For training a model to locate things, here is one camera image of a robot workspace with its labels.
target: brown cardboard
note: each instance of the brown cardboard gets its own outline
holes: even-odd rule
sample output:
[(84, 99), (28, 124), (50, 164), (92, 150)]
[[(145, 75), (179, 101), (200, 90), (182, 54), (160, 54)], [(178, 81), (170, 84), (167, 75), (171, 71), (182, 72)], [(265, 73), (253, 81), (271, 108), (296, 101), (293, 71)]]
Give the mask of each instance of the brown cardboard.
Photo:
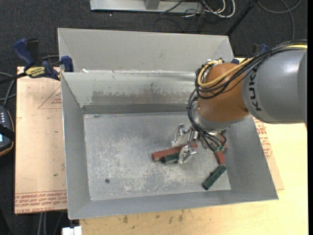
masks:
[(16, 116), (15, 214), (66, 209), (60, 82), (18, 79)]

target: cable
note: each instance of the cable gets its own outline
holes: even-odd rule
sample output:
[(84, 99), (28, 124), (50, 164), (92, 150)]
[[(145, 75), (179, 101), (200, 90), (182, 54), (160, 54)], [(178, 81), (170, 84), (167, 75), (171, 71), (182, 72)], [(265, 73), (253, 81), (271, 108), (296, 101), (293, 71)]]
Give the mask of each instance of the cable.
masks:
[(210, 8), (208, 8), (208, 9), (206, 9), (206, 10), (204, 10), (204, 11), (205, 11), (205, 12), (208, 12), (208, 13), (212, 13), (212, 14), (214, 14), (214, 15), (217, 15), (217, 16), (220, 17), (220, 18), (230, 18), (230, 17), (232, 17), (232, 16), (235, 14), (235, 12), (236, 12), (235, 0), (231, 0), (231, 4), (232, 4), (232, 9), (233, 9), (233, 11), (232, 11), (232, 13), (231, 13), (230, 15), (221, 15), (219, 11), (212, 11)]
[[(1, 72), (1, 71), (0, 71), (0, 75), (12, 77), (12, 75), (10, 75), (10, 74), (8, 74), (8, 73), (5, 73), (5, 72)], [(4, 101), (4, 103), (3, 103), (4, 107), (6, 106), (7, 101), (8, 101), (10, 98), (13, 98), (13, 97), (16, 96), (16, 94), (10, 95), (10, 92), (11, 92), (11, 90), (12, 90), (12, 88), (13, 88), (14, 83), (15, 83), (15, 80), (13, 80), (13, 81), (11, 82), (10, 87), (9, 87), (7, 93), (6, 93), (6, 96), (3, 97), (3, 98), (0, 98), (0, 101)]]
[(194, 96), (196, 90), (194, 90), (191, 95), (189, 96), (188, 99), (188, 104), (187, 104), (187, 114), (188, 114), (188, 118), (189, 121), (191, 123), (191, 125), (193, 126), (193, 128), (199, 133), (199, 135), (202, 137), (203, 141), (206, 143), (207, 147), (209, 149), (211, 149), (212, 151), (214, 151), (215, 149), (212, 148), (212, 146), (210, 145), (210, 143), (208, 142), (208, 140), (211, 140), (212, 142), (215, 143), (215, 145), (217, 147), (221, 147), (223, 145), (225, 145), (225, 141), (222, 142), (222, 140), (220, 140), (219, 138), (209, 134), (207, 131), (203, 130), (194, 120), (193, 116), (192, 116), (192, 109), (193, 109), (193, 103), (196, 102), (198, 100), (197, 96)]
[(39, 219), (39, 225), (38, 225), (38, 232), (37, 232), (37, 235), (40, 235), (42, 219), (43, 219), (43, 212), (40, 214), (40, 219)]
[(283, 12), (275, 12), (275, 11), (271, 11), (271, 10), (266, 9), (266, 8), (263, 7), (261, 4), (259, 4), (259, 5), (260, 5), (264, 10), (266, 10), (266, 11), (268, 11), (268, 12), (271, 12), (271, 13), (275, 13), (275, 14), (280, 14), (280, 13), (289, 12), (289, 15), (290, 15), (290, 18), (291, 18), (291, 23), (292, 23), (292, 39), (294, 39), (294, 19), (293, 19), (291, 10), (288, 9), (288, 5), (287, 5), (283, 0), (280, 0), (280, 1), (281, 1), (282, 4), (287, 8), (286, 11), (283, 11)]
[(302, 1), (302, 0), (299, 0), (299, 1), (296, 3), (296, 5), (293, 6), (292, 8), (290, 8), (290, 9), (286, 6), (287, 10), (284, 10), (284, 11), (270, 10), (270, 9), (265, 8), (263, 5), (261, 5), (260, 2), (258, 2), (258, 4), (259, 4), (264, 10), (266, 10), (266, 11), (268, 11), (268, 12), (270, 12), (270, 13), (281, 14), (281, 13), (286, 13), (286, 12), (292, 11), (293, 9), (295, 9), (296, 7), (298, 7), (298, 5), (301, 3), (301, 1)]
[(61, 218), (62, 218), (63, 214), (64, 214), (64, 212), (61, 213), (61, 215), (60, 215), (60, 217), (59, 217), (59, 219), (58, 219), (58, 221), (57, 221), (57, 224), (55, 225), (54, 232), (53, 232), (52, 235), (55, 235), (55, 234), (56, 234), (56, 232), (57, 232), (57, 230), (58, 230), (58, 226), (59, 226), (59, 224), (60, 224), (60, 221), (61, 221)]
[(7, 104), (7, 102), (8, 102), (9, 95), (10, 95), (10, 92), (11, 92), (13, 86), (14, 86), (14, 83), (15, 83), (15, 80), (13, 80), (13, 81), (11, 82), (9, 89), (8, 89), (8, 91), (6, 92), (6, 96), (5, 96), (4, 102), (3, 102), (3, 106), (4, 106), (4, 107), (6, 106), (6, 104)]
[(175, 6), (173, 6), (172, 8), (170, 8), (170, 9), (168, 9), (168, 10), (166, 10), (166, 11), (163, 11), (163, 12), (161, 12), (160, 13), (160, 15), (163, 15), (163, 14), (165, 14), (165, 13), (168, 13), (168, 12), (170, 12), (170, 11), (172, 11), (172, 10), (174, 10), (175, 8), (177, 8), (179, 5), (181, 5), (183, 2), (185, 2), (186, 0), (181, 0), (179, 3), (177, 3)]
[[(258, 66), (263, 63), (265, 60), (267, 60), (272, 55), (275, 55), (277, 53), (288, 51), (288, 50), (297, 50), (297, 49), (303, 49), (303, 47), (296, 47), (296, 45), (301, 46), (307, 46), (307, 40), (293, 40), (293, 41), (287, 41), (284, 43), (281, 43), (274, 48), (267, 50), (265, 52), (259, 53), (257, 55), (254, 55), (247, 59), (246, 61), (243, 61), (241, 66), (236, 66), (234, 70), (232, 70), (233, 75), (226, 81), (222, 82), (222, 78), (225, 78), (226, 76), (230, 75), (231, 72), (226, 72), (225, 74), (221, 75), (217, 80), (213, 80), (209, 83), (200, 83), (202, 80), (202, 76), (204, 74), (204, 70), (208, 69), (208, 72), (210, 72), (210, 67), (212, 65), (212, 62), (208, 62), (206, 65), (204, 65), (202, 68), (198, 69), (196, 71), (196, 80), (195, 80), (195, 87), (198, 97), (201, 97), (203, 99), (210, 99), (218, 96), (221, 93), (226, 93), (230, 90), (232, 90), (235, 86), (239, 84), (239, 82), (244, 79), (245, 76), (249, 72), (251, 72), (253, 69), (257, 69)], [(227, 89), (228, 85), (237, 77), (242, 75), (244, 72), (246, 72), (245, 76), (240, 79), (239, 82), (237, 82), (232, 88)], [(204, 96), (201, 93), (211, 93), (210, 96)]]
[(44, 218), (44, 235), (47, 235), (46, 223), (47, 223), (47, 212), (45, 212), (45, 218)]
[(218, 78), (214, 79), (213, 81), (210, 81), (208, 83), (202, 83), (201, 82), (201, 77), (202, 77), (203, 73), (206, 71), (206, 69), (208, 68), (208, 66), (205, 66), (205, 67), (202, 68), (202, 70), (199, 73), (198, 84), (201, 87), (208, 87), (208, 86), (211, 86), (211, 85), (215, 85), (216, 83), (218, 83), (218, 82), (222, 81), (224, 78), (226, 78), (229, 74), (233, 73), (234, 71), (239, 70), (241, 67), (243, 67), (244, 65), (246, 65), (250, 61), (251, 61), (251, 58), (245, 60), (244, 62), (242, 62), (239, 65), (235, 66), (234, 68), (230, 69), (228, 72), (224, 73), (223, 75), (219, 76)]

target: blue clamp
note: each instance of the blue clamp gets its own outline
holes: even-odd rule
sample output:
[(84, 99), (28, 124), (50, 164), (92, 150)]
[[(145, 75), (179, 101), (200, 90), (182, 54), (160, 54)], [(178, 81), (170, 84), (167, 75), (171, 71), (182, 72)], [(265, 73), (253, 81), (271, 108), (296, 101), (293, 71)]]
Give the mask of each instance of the blue clamp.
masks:
[[(51, 67), (47, 61), (43, 61), (41, 66), (34, 65), (35, 61), (30, 52), (27, 50), (26, 43), (26, 38), (22, 38), (18, 40), (13, 47), (17, 56), (26, 62), (24, 72), (32, 78), (46, 77), (60, 80), (60, 73)], [(64, 66), (62, 71), (74, 72), (73, 62), (69, 56), (61, 57), (60, 63)]]

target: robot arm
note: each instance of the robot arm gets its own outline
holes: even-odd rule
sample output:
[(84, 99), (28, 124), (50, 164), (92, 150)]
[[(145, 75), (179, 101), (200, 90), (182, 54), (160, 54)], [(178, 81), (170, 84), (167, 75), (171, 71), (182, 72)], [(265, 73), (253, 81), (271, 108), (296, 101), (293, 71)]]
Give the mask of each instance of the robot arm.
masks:
[(204, 66), (206, 73), (197, 73), (194, 120), (208, 131), (226, 129), (249, 115), (267, 123), (307, 124), (307, 45), (299, 43), (279, 45), (239, 68)]

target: black cable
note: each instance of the black cable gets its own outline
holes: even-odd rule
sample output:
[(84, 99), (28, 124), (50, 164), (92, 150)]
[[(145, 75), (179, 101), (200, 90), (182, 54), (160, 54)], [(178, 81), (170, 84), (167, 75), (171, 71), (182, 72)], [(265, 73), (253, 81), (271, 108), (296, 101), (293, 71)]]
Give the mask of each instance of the black cable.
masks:
[[(10, 75), (10, 74), (8, 74), (8, 73), (5, 73), (5, 72), (1, 72), (0, 71), (0, 75), (4, 75), (4, 76), (8, 76), (8, 77), (13, 77), (13, 75)], [(0, 98), (0, 101), (7, 101), (8, 99), (11, 99), (11, 98), (13, 98), (13, 97), (15, 97), (16, 96), (16, 94), (12, 94), (12, 95), (10, 95), (10, 96), (6, 96), (6, 97), (3, 97), (3, 98)]]
[(45, 212), (45, 218), (44, 218), (44, 235), (47, 235), (46, 223), (47, 223), (47, 212)]
[(170, 12), (170, 11), (172, 11), (172, 10), (174, 10), (175, 8), (177, 8), (179, 5), (181, 5), (183, 2), (185, 2), (186, 0), (181, 0), (179, 3), (177, 3), (175, 6), (173, 6), (172, 8), (170, 8), (170, 9), (168, 9), (168, 10), (166, 10), (166, 11), (163, 11), (163, 12), (161, 12), (160, 13), (160, 15), (163, 15), (163, 14), (165, 14), (165, 13), (168, 13), (168, 12)]
[(195, 101), (198, 100), (198, 97), (194, 97), (196, 90), (194, 90), (191, 95), (189, 96), (188, 99), (188, 106), (187, 106), (187, 113), (188, 113), (188, 118), (189, 121), (191, 122), (191, 125), (193, 126), (193, 128), (199, 133), (199, 135), (202, 137), (202, 139), (204, 140), (204, 142), (207, 144), (208, 148), (210, 148), (211, 150), (214, 151), (214, 149), (212, 148), (212, 146), (209, 144), (209, 142), (207, 141), (207, 139), (213, 141), (215, 143), (215, 145), (217, 147), (220, 147), (222, 145), (224, 145), (224, 142), (222, 142), (219, 138), (209, 134), (208, 132), (206, 132), (205, 130), (203, 130), (193, 119), (192, 116), (192, 108), (193, 108), (193, 103)]
[(40, 235), (42, 220), (43, 220), (43, 212), (40, 214), (40, 219), (39, 219), (39, 224), (38, 224), (38, 232), (37, 232), (37, 235)]
[[(222, 79), (221, 81), (210, 86), (209, 88), (202, 88), (201, 86), (198, 85), (198, 77), (199, 77), (199, 70), (200, 69), (197, 70), (196, 71), (196, 80), (195, 80), (197, 95), (203, 99), (211, 99), (211, 98), (214, 98), (221, 93), (225, 93), (225, 92), (232, 90), (235, 86), (237, 86), (239, 84), (239, 82), (243, 78), (238, 83), (236, 83), (236, 85), (234, 85), (232, 88), (230, 88), (228, 90), (226, 90), (227, 86), (230, 84), (230, 82), (232, 82), (234, 79), (236, 79), (242, 73), (244, 73), (246, 71), (248, 71), (248, 73), (251, 72), (255, 67), (257, 67), (258, 65), (263, 63), (266, 59), (268, 59), (269, 57), (271, 57), (274, 54), (277, 54), (277, 53), (280, 53), (283, 51), (288, 51), (288, 50), (302, 49), (299, 47), (288, 47), (288, 46), (292, 46), (292, 45), (296, 45), (296, 44), (307, 45), (307, 40), (287, 41), (287, 42), (284, 42), (280, 45), (275, 46), (274, 48), (272, 48), (268, 51), (257, 54), (253, 57), (253, 60), (250, 63), (248, 63), (246, 66), (242, 67), (240, 70), (236, 71), (226, 82), (218, 85), (219, 83), (221, 83), (221, 81), (223, 81), (223, 79)], [(200, 92), (212, 93), (212, 95), (211, 96), (203, 96), (200, 94)]]
[(3, 102), (3, 106), (4, 106), (4, 107), (6, 107), (6, 104), (7, 104), (7, 102), (8, 102), (9, 95), (10, 95), (10, 93), (11, 93), (11, 91), (12, 91), (12, 88), (13, 88), (13, 86), (14, 86), (14, 83), (15, 83), (15, 80), (13, 80), (13, 81), (11, 82), (9, 89), (8, 89), (7, 92), (6, 92), (6, 95), (5, 95), (5, 98), (4, 98), (4, 102)]
[(157, 20), (155, 20), (155, 22), (152, 25), (152, 29), (154, 32), (160, 32), (160, 31), (156, 31), (155, 26), (158, 22), (162, 21), (162, 20), (168, 20), (170, 22), (173, 22), (176, 26), (178, 26), (178, 28), (180, 29), (181, 33), (185, 33), (186, 30), (175, 20), (171, 19), (171, 18), (158, 18)]
[(53, 232), (52, 235), (55, 235), (55, 234), (56, 234), (56, 232), (57, 232), (57, 230), (58, 230), (58, 228), (59, 228), (59, 224), (60, 224), (60, 221), (61, 221), (61, 218), (62, 218), (63, 214), (64, 214), (64, 212), (61, 213), (61, 215), (60, 215), (60, 217), (59, 217), (59, 219), (58, 219), (58, 221), (57, 221), (57, 224), (55, 225), (54, 232)]
[[(291, 10), (288, 9), (288, 5), (283, 1), (283, 0), (280, 0), (281, 3), (287, 8), (286, 11), (284, 12), (281, 12), (281, 13), (285, 13), (285, 12), (289, 12), (289, 15), (290, 15), (290, 18), (291, 18), (291, 25), (292, 25), (292, 37), (291, 39), (294, 39), (294, 19), (293, 19), (293, 16), (292, 16), (292, 13), (291, 13)], [(270, 11), (268, 9), (266, 9), (265, 7), (263, 7), (261, 4), (259, 4), (264, 10), (268, 11), (268, 12), (271, 12), (271, 13), (275, 13), (275, 14), (278, 14), (277, 12), (274, 12), (274, 11)]]
[(270, 12), (270, 13), (274, 13), (274, 14), (282, 14), (282, 13), (286, 13), (286, 12), (290, 12), (292, 10), (294, 10), (296, 7), (299, 6), (299, 4), (301, 3), (302, 0), (299, 0), (295, 6), (293, 6), (292, 8), (288, 8), (288, 6), (286, 5), (286, 3), (283, 1), (283, 0), (280, 0), (282, 3), (285, 4), (285, 7), (287, 8), (287, 10), (284, 10), (284, 11), (275, 11), (275, 10), (270, 10), (270, 9), (267, 9), (266, 7), (264, 7), (263, 5), (261, 5), (260, 2), (258, 2), (258, 4), (266, 11)]

